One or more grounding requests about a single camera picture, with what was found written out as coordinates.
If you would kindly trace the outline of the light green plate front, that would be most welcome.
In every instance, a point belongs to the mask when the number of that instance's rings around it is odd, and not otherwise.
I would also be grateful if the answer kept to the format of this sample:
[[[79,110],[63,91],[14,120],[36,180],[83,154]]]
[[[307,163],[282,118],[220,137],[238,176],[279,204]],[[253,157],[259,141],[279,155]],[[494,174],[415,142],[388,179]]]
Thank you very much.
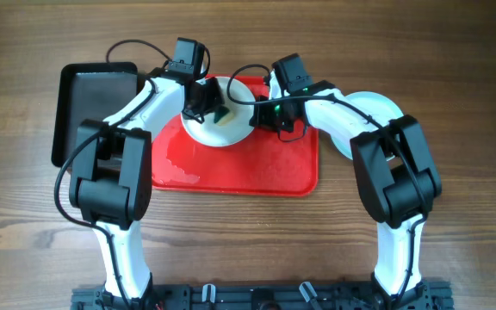
[[[366,115],[370,115],[375,121],[385,127],[391,120],[395,120],[404,115],[402,110],[388,97],[371,92],[358,91],[346,96],[346,101],[354,107],[362,110]],[[362,125],[351,125],[356,128],[354,133],[342,133],[339,138],[331,136],[333,145],[349,160],[352,160],[350,139],[361,132],[374,131],[376,127],[361,119]]]

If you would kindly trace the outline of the white round plate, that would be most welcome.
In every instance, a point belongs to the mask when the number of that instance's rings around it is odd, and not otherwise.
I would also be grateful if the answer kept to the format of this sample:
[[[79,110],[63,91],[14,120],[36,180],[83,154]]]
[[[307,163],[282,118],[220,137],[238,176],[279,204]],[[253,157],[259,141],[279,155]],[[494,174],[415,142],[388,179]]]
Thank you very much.
[[[185,120],[182,117],[182,125],[187,134],[200,144],[212,147],[231,146],[245,139],[253,131],[254,127],[249,125],[249,120],[253,115],[254,107],[232,102],[226,94],[230,78],[216,78],[220,84],[225,106],[234,113],[234,117],[225,126],[214,124],[214,113],[206,115],[203,123]]]

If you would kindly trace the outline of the yellow green sponge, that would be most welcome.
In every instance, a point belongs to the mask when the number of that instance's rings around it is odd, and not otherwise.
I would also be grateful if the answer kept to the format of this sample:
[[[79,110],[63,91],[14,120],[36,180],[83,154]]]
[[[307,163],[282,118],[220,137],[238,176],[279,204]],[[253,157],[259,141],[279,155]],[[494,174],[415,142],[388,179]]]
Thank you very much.
[[[226,106],[219,106],[214,111],[214,124],[217,126],[225,126],[232,118],[234,113]]]

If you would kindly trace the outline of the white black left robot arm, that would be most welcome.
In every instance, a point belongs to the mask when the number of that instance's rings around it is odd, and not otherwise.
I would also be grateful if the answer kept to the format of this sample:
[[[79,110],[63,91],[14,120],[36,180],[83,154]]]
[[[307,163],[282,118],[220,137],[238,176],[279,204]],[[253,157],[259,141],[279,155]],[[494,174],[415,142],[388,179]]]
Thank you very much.
[[[101,248],[107,278],[95,300],[100,308],[157,306],[140,233],[152,194],[152,142],[174,117],[205,116],[223,101],[216,78],[167,70],[147,77],[119,111],[78,127],[62,168],[71,171],[69,200],[82,215],[77,224],[90,228]]]

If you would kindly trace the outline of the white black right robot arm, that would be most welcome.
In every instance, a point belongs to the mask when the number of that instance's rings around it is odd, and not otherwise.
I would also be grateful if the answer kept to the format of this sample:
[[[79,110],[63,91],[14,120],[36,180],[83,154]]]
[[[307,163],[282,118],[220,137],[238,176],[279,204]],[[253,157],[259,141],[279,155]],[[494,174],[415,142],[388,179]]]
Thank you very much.
[[[385,96],[348,96],[327,82],[290,90],[275,79],[258,102],[277,128],[292,121],[331,135],[351,159],[362,205],[377,225],[372,284],[382,307],[403,307],[421,296],[420,239],[441,179],[418,121]]]

